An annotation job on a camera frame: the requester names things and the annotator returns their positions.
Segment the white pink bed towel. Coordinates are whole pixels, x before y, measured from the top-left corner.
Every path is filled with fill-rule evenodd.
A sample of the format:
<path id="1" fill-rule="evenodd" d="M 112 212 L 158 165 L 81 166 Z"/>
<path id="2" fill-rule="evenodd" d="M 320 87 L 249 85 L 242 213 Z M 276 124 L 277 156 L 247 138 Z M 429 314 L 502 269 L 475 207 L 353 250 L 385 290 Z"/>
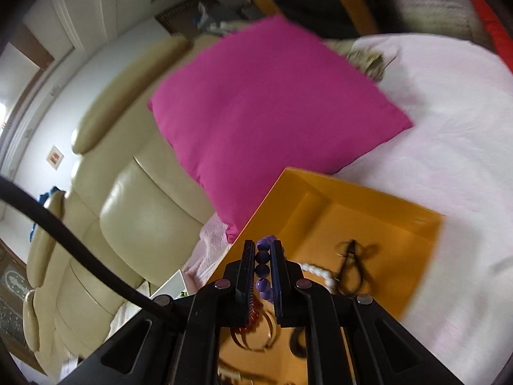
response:
<path id="1" fill-rule="evenodd" d="M 406 325 L 464 383 L 511 383 L 512 74 L 488 50 L 434 35 L 349 50 L 383 55 L 380 90 L 414 125 L 338 177 L 445 218 Z"/>

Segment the magenta cushion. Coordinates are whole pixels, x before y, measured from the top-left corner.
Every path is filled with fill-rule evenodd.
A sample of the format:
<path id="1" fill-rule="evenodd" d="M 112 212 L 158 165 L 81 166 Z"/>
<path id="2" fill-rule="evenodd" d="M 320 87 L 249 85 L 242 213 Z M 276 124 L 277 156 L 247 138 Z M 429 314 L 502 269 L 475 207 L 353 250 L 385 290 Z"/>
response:
<path id="1" fill-rule="evenodd" d="M 229 241 L 284 169 L 332 175 L 412 127 L 368 77 L 280 16 L 202 50 L 148 106 Z"/>

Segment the beige patterned cloth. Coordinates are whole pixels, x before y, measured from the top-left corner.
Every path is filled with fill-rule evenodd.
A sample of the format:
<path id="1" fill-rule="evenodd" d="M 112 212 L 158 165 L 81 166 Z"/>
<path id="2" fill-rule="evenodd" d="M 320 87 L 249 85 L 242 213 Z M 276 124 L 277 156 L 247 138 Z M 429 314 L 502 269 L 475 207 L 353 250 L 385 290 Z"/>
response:
<path id="1" fill-rule="evenodd" d="M 386 69 L 397 58 L 397 55 L 385 56 L 371 47 L 355 47 L 353 39 L 325 39 L 324 44 L 373 82 L 381 82 Z"/>

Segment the red cushion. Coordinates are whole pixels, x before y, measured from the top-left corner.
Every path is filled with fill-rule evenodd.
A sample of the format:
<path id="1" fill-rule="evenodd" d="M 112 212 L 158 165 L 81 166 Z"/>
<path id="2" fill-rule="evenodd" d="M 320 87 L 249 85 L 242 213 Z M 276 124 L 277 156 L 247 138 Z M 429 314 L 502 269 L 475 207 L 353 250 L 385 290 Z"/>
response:
<path id="1" fill-rule="evenodd" d="M 510 71 L 513 68 L 513 42 L 501 20 L 485 0 L 470 0 L 476 14 L 484 25 L 491 38 L 497 55 L 507 65 Z"/>

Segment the gold hoop bangle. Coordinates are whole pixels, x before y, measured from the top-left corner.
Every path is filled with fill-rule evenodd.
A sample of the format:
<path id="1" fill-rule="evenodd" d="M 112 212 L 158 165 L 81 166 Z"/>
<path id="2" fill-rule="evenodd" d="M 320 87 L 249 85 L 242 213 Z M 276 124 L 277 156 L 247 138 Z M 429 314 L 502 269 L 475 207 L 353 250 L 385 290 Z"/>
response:
<path id="1" fill-rule="evenodd" d="M 243 328 L 231 328 L 230 333 L 238 348 L 265 353 L 273 348 L 280 334 L 280 327 L 268 309 L 254 309 L 249 317 L 249 324 Z"/>

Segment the orange storage box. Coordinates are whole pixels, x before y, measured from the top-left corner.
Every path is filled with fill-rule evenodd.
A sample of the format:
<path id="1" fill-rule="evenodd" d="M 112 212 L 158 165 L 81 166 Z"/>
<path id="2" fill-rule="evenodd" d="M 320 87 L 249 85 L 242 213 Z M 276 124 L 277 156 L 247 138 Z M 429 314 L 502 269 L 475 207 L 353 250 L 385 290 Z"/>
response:
<path id="1" fill-rule="evenodd" d="M 256 299 L 280 327 L 270 351 L 238 348 L 223 329 L 220 365 L 255 384 L 453 384 L 454 377 L 400 322 L 427 263 L 442 217 L 431 210 L 360 185 L 299 169 L 286 169 L 224 258 L 239 259 L 246 240 L 280 240 L 284 256 L 303 276 L 325 286 L 340 321 L 285 328 L 275 315 L 270 261 L 257 268 L 272 298 Z M 335 294 L 340 242 L 377 244 L 365 262 L 374 279 L 356 297 Z"/>

